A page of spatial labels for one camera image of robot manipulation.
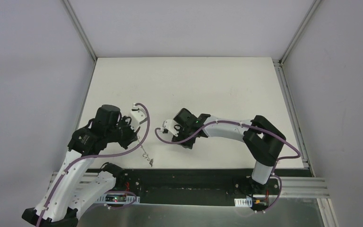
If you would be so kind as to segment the keyring with black key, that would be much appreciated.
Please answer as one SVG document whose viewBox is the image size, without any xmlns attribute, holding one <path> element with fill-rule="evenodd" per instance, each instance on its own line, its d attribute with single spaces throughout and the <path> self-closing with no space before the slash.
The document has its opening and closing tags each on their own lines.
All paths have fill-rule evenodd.
<svg viewBox="0 0 363 227">
<path fill-rule="evenodd" d="M 142 149 L 143 151 L 143 154 L 142 154 L 142 157 L 149 163 L 149 165 L 151 167 L 153 167 L 153 162 L 154 160 L 152 158 L 149 157 L 149 154 L 147 153 L 147 151 L 145 150 L 144 146 L 141 145 L 140 148 Z"/>
</svg>

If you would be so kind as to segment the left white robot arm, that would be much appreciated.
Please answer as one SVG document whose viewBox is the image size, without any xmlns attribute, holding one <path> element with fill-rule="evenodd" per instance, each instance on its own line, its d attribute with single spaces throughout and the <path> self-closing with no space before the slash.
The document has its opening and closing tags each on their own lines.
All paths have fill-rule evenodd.
<svg viewBox="0 0 363 227">
<path fill-rule="evenodd" d="M 100 152 L 110 143 L 118 143 L 125 149 L 112 154 L 120 157 L 142 145 L 146 132 L 138 144 L 138 132 L 143 123 L 150 124 L 148 109 L 135 103 L 129 114 L 123 115 L 120 108 L 102 105 L 95 117 L 86 126 L 74 131 L 61 168 L 42 200 L 32 208 L 25 209 L 21 218 L 35 227 L 75 227 L 86 210 L 105 192 L 120 191 L 125 186 L 121 175 L 123 168 L 107 163 L 98 176 L 76 192 L 76 186 L 95 159 L 107 157 Z"/>
</svg>

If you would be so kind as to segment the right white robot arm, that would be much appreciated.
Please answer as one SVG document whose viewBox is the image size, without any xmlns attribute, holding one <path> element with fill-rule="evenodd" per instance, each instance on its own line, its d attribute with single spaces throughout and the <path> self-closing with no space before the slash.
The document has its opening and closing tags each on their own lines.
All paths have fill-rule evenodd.
<svg viewBox="0 0 363 227">
<path fill-rule="evenodd" d="M 188 149 L 193 147 L 199 137 L 220 137 L 244 143 L 256 161 L 249 181 L 251 191 L 256 194 L 268 188 L 272 169 L 286 139 L 262 115 L 256 115 L 252 120 L 235 121 L 207 113 L 195 116 L 183 108 L 172 120 L 166 120 L 163 127 L 173 135 L 172 142 L 181 142 Z"/>
</svg>

